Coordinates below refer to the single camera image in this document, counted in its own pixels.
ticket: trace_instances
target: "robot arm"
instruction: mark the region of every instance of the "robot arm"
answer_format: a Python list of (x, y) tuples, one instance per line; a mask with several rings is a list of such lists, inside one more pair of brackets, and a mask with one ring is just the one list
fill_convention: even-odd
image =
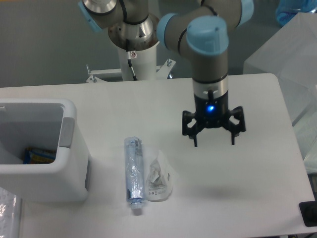
[[(246, 130), (242, 107), (228, 109), (227, 31), (249, 20), (253, 9), (252, 0), (203, 0), (199, 9), (183, 16), (168, 14), (159, 22), (159, 41), (191, 63), (196, 112), (183, 111), (182, 133), (195, 146), (204, 128), (224, 127), (232, 144)], [(189, 128), (193, 119), (196, 123)]]
[(82, 0), (80, 4), (101, 29), (121, 21), (139, 24), (149, 15), (148, 0)]

